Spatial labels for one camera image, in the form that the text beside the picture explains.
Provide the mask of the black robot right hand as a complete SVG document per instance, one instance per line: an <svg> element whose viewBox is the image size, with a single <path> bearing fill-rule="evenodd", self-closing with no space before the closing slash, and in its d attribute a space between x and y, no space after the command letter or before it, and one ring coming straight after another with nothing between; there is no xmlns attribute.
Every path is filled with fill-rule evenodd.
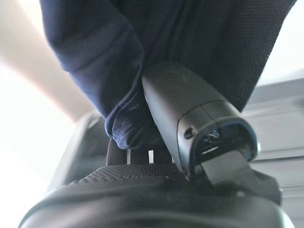
<svg viewBox="0 0 304 228"><path fill-rule="evenodd" d="M35 205L22 228L291 228L276 180L253 170L250 124L193 71L161 63L142 76L169 164L102 167Z"/></svg>

